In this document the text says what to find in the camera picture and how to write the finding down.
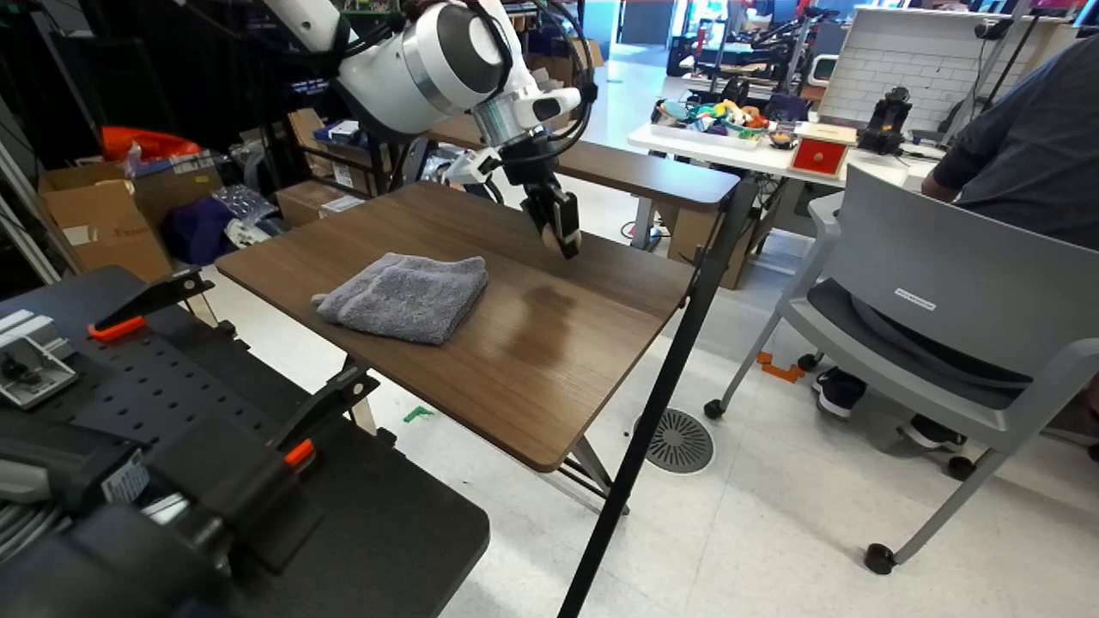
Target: red object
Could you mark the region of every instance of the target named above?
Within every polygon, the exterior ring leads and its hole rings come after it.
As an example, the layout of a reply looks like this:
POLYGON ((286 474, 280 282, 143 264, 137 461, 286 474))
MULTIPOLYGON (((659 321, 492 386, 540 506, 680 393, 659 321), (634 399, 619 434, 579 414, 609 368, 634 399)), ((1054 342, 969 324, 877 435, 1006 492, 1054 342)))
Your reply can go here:
POLYGON ((306 471, 311 461, 316 461, 316 443, 311 443, 311 439, 294 443, 294 447, 280 456, 280 464, 293 469, 293 471, 306 471))
POLYGON ((89 326, 89 336, 104 347, 130 342, 135 335, 143 335, 143 318, 130 318, 130 321, 107 326, 107 330, 89 326))
POLYGON ((778 368, 772 353, 760 353, 754 366, 763 368, 763 375, 772 375, 788 386, 798 386, 804 377, 804 370, 798 366, 778 368))
POLYGON ((818 177, 839 177, 844 165, 847 148, 834 141, 812 141, 800 138, 792 168, 818 172, 818 177))
POLYGON ((160 131, 139 131, 139 129, 104 129, 104 160, 107 163, 126 163, 130 148, 139 148, 139 163, 156 163, 156 160, 197 160, 202 148, 197 141, 185 141, 178 136, 160 136, 160 131))

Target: black stand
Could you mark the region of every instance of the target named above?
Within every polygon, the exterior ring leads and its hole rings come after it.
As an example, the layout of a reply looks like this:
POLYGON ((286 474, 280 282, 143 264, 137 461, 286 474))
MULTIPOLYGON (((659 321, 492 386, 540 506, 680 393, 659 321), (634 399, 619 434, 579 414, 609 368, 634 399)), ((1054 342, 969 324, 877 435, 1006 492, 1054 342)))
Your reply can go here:
POLYGON ((720 200, 720 213, 717 213, 717 225, 713 225, 713 234, 712 234, 712 244, 701 257, 701 264, 692 270, 692 282, 685 289, 685 312, 684 312, 684 324, 677 330, 677 342, 657 375, 657 386, 650 393, 650 402, 644 402, 644 414, 633 434, 633 443, 626 450, 626 461, 614 474, 614 485, 611 485, 611 494, 598 516, 598 525, 587 541, 587 549, 585 549, 585 560, 572 574, 572 584, 563 599, 563 607, 558 607, 558 618, 572 618, 579 614, 585 607, 585 599, 595 584, 595 574, 614 541, 614 528, 619 528, 619 520, 626 512, 626 501, 641 474, 641 464, 644 464, 644 455, 653 447, 653 435, 659 431, 659 421, 680 386, 680 375, 685 368, 685 358, 692 352, 692 342, 712 312, 712 303, 717 296, 717 286, 720 286, 720 276, 729 270, 729 257, 736 252, 736 244, 747 234, 747 225, 752 225, 752 203, 754 203, 754 179, 741 179, 723 200, 720 200))

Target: chair backrest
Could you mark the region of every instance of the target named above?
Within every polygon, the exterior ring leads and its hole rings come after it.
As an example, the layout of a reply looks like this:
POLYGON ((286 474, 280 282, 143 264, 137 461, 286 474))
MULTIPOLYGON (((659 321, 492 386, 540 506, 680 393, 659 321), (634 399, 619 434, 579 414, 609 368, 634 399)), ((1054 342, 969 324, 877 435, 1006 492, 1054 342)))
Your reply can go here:
POLYGON ((847 165, 841 242, 822 276, 877 312, 985 366, 1033 375, 1099 336, 1099 252, 1041 236, 847 165))

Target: white desk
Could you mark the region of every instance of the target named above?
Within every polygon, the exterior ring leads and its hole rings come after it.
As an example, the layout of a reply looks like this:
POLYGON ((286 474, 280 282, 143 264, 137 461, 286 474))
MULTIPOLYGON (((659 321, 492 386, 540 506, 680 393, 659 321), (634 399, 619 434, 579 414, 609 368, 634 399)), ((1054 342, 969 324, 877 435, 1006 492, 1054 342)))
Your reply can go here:
MULTIPOLYGON (((697 136, 697 131, 644 125, 628 136, 628 146, 644 148, 644 153, 665 153, 665 154, 690 160, 690 163, 729 165, 729 168, 745 168, 745 172, 760 172, 760 177, 811 181, 811 187, 832 187, 832 191, 844 187, 844 172, 841 177, 800 172, 800 168, 788 168, 792 153, 741 146, 737 138, 720 138, 720 136, 697 136)), ((926 160, 885 160, 885 154, 871 154, 863 148, 851 148, 847 163, 858 163, 864 172, 871 172, 891 187, 902 187, 905 179, 922 179, 935 168, 935 163, 926 163, 926 160)))

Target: brown table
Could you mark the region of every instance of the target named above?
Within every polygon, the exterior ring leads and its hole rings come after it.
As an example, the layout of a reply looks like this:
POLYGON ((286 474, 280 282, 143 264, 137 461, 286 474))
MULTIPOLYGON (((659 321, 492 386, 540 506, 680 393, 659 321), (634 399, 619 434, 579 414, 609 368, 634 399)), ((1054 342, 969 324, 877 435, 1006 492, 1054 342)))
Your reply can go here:
POLYGON ((684 303, 690 270, 598 236, 563 263, 513 209, 404 187, 219 263, 245 289, 471 427, 533 471, 555 471, 684 303), (487 263, 487 294, 443 347, 349 335, 311 312, 384 252, 487 263))
MULTIPOLYGON (((437 141, 448 141, 459 148, 482 148, 482 131, 471 117, 446 117, 429 131, 437 141)), ((717 203, 731 193, 736 177, 677 165, 665 160, 650 160, 638 153, 605 148, 589 141, 577 141, 570 153, 555 160, 563 177, 611 187, 619 193, 633 193, 638 200, 653 200, 659 217, 673 217, 677 209, 705 209, 713 213, 717 203)))

